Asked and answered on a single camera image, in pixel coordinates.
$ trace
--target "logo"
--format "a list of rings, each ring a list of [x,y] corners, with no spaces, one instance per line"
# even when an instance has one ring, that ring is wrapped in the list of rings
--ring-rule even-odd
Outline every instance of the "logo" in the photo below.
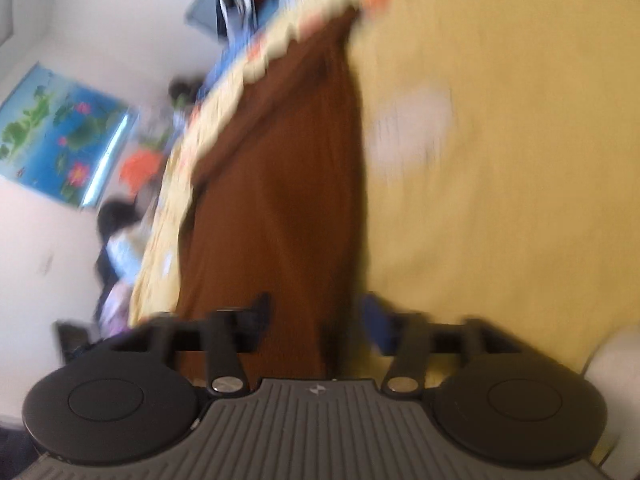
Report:
[[[327,389],[324,386],[322,386],[322,384],[316,384],[316,386],[312,386],[311,388],[309,388],[309,391],[315,396],[320,397],[321,395],[324,395],[327,392]]]

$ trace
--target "wall poster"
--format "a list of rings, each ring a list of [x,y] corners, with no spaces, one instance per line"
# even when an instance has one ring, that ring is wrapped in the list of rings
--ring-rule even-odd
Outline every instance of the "wall poster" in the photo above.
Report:
[[[126,104],[38,64],[0,107],[0,174],[96,206],[135,119]]]

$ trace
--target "gray ribbed platform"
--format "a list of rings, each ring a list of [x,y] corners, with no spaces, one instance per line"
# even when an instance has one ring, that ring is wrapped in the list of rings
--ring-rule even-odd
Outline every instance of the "gray ribbed platform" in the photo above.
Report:
[[[453,447],[418,404],[370,381],[266,380],[244,399],[213,404],[180,444],[127,466],[89,468],[43,458],[25,480],[602,480],[588,462],[516,471]]]

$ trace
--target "brown blanket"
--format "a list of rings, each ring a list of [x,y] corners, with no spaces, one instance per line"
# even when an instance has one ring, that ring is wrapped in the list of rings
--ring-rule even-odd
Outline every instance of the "brown blanket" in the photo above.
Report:
[[[363,222],[360,102],[345,55],[348,10],[270,63],[193,173],[180,234],[177,314],[273,299],[272,323],[247,374],[331,373],[348,308]],[[182,372],[202,378],[197,356]]]

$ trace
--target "yellow bedsheet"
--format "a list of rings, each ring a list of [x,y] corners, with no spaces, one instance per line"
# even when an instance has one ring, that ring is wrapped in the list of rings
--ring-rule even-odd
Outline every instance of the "yellow bedsheet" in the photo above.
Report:
[[[282,12],[209,97],[172,156],[132,323],[175,305],[190,169],[243,72],[259,76],[289,31],[347,1]],[[367,18],[350,45],[365,131],[424,83],[450,88],[455,111],[438,160],[369,174],[367,288],[442,322],[485,317],[575,368],[637,322],[639,24],[640,0],[391,0]]]

